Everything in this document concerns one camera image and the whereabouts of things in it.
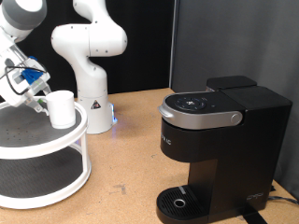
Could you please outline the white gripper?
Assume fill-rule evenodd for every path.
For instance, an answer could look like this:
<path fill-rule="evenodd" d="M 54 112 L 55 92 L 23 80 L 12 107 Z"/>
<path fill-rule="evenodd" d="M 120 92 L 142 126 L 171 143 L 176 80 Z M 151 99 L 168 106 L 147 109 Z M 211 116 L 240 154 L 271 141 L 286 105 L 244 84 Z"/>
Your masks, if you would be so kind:
<path fill-rule="evenodd" d="M 43 111 L 43 107 L 33 99 L 31 86 L 21 72 L 22 69 L 4 69 L 2 71 L 0 75 L 0 95 L 7 103 L 15 107 L 29 101 L 28 106 L 33 108 L 35 112 L 40 113 Z M 45 95 L 51 93 L 47 82 L 41 84 L 41 90 Z"/>

